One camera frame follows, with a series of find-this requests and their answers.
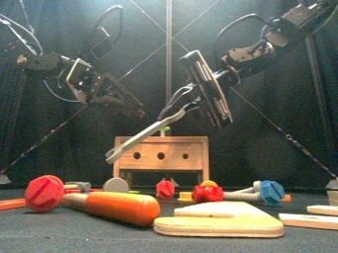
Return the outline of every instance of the wooden board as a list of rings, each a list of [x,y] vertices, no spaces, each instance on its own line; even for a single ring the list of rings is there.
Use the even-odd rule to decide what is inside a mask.
[[[214,202],[173,210],[155,219],[155,232],[172,236],[280,237],[282,222],[243,202]]]
[[[25,199],[13,199],[13,200],[0,201],[0,211],[24,208],[25,206],[26,206]]]
[[[338,217],[280,213],[283,225],[338,230]]]
[[[338,215],[338,207],[331,206],[308,206],[307,211],[316,214]]]

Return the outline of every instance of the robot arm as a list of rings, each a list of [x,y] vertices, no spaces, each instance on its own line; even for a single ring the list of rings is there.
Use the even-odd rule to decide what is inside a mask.
[[[160,112],[157,122],[136,134],[125,143],[107,153],[105,161],[113,163],[123,153],[145,137],[177,121],[189,111],[199,112],[211,120],[214,126],[223,128],[232,122],[226,96],[218,84],[223,78],[227,86],[236,84],[240,78],[263,71],[291,48],[314,34],[336,12],[336,0],[318,1],[308,8],[295,6],[282,18],[270,23],[271,31],[252,46],[234,48],[222,57],[223,69],[211,72],[200,52],[189,52],[181,59],[189,83],[172,95]]]
[[[76,100],[84,104],[108,107],[115,114],[141,117],[143,104],[109,73],[99,73],[80,58],[73,61],[56,54],[18,56],[17,64],[43,78],[65,71],[65,81]]]
[[[235,71],[240,78],[262,72],[274,60],[316,33],[335,15],[336,9],[336,0],[319,0],[310,7],[303,4],[295,6],[279,19],[267,22],[271,31],[256,44],[232,48],[227,52],[222,57],[222,68],[232,73]]]

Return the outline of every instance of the black curtain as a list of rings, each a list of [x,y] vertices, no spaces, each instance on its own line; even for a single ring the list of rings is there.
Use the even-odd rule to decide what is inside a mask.
[[[24,3],[28,23],[35,28],[44,53],[56,52],[69,58],[77,58],[95,21],[107,8],[121,5],[124,9],[121,38],[108,54],[95,61],[95,66],[120,79],[143,102],[145,116],[129,119],[109,114],[97,106],[84,109],[6,172],[16,183],[53,174],[65,181],[103,184],[112,175],[104,153],[113,146],[115,136],[135,135],[156,121],[165,105],[167,3],[161,0],[36,0]],[[278,18],[295,5],[296,1],[172,1],[172,91],[185,83],[179,58],[188,51],[200,50],[211,69],[216,70],[215,37],[230,22],[251,13],[266,19]],[[21,8],[18,1],[2,1],[0,5],[1,14],[26,24]],[[119,31],[119,16],[111,15],[103,26],[113,38]],[[336,128],[335,26],[336,17],[314,38],[320,96],[303,42],[264,72],[226,90],[234,117],[230,126],[215,129],[206,119],[191,115],[171,126],[172,135],[208,135],[210,176],[220,185],[248,186],[255,180],[271,179],[284,186],[323,187],[331,179],[276,126],[327,167],[334,166],[334,139],[327,136]],[[259,38],[260,28],[262,24],[255,21],[236,26],[222,38],[218,56],[223,56],[231,47],[251,45]],[[26,76],[8,163],[81,109],[83,104],[59,98],[73,100],[63,86],[56,79],[48,80],[47,86],[40,78]],[[140,174],[135,180],[139,184],[155,185],[160,179],[161,175]],[[175,180],[181,185],[193,184],[188,177],[177,175]]]

